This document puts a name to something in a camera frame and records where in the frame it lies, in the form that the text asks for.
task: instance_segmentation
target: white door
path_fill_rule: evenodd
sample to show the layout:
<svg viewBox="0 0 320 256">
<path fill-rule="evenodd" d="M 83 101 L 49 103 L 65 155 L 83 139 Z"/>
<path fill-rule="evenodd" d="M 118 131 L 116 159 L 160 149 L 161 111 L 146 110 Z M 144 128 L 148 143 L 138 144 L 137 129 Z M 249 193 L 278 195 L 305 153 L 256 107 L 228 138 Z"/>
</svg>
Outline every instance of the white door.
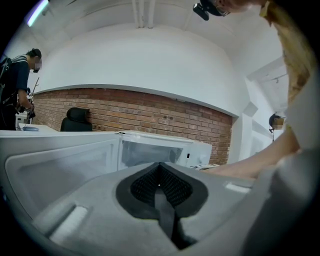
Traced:
<svg viewBox="0 0 320 256">
<path fill-rule="evenodd" d="M 118 170 L 151 162 L 186 166 L 193 140 L 140 131 L 121 131 Z"/>
<path fill-rule="evenodd" d="M 117 132 L 0 134 L 0 175 L 13 208 L 33 219 L 88 180 L 117 171 Z"/>
</svg>

